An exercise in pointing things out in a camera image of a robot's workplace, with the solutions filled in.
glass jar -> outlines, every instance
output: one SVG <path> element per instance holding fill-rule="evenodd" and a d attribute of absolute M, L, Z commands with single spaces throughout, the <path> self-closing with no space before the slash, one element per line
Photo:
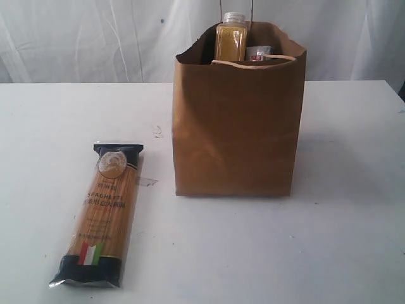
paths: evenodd
<path fill-rule="evenodd" d="M 225 13 L 223 23 L 216 27 L 215 59 L 245 60 L 247 25 L 245 15 Z"/>

brown paper bag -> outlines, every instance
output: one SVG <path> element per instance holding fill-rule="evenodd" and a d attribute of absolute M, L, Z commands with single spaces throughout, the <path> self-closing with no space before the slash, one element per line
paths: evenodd
<path fill-rule="evenodd" d="M 254 22 L 247 46 L 273 46 L 276 54 L 289 60 L 211 64 L 215 28 L 176 57 L 172 125 L 176 193 L 289 195 L 306 49 L 278 27 Z"/>

spaghetti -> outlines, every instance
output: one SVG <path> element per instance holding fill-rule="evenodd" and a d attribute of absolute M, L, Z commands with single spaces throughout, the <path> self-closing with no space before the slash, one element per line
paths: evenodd
<path fill-rule="evenodd" d="M 120 287 L 122 260 L 134 214 L 139 144 L 95 144 L 96 175 L 77 233 L 49 283 Z"/>

container lid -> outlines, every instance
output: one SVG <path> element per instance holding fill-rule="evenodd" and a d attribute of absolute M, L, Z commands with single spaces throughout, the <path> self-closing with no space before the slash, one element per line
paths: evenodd
<path fill-rule="evenodd" d="M 234 11 L 225 13 L 223 16 L 223 21 L 224 22 L 239 22 L 239 23 L 245 23 L 245 15 L 242 13 L 236 13 Z"/>

white backdrop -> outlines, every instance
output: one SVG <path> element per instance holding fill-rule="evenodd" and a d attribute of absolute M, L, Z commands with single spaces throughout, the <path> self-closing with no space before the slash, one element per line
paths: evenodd
<path fill-rule="evenodd" d="M 0 82 L 171 82 L 219 0 L 0 0 Z M 223 0 L 250 12 L 250 0 Z M 308 48 L 308 80 L 405 79 L 405 0 L 255 0 Z"/>

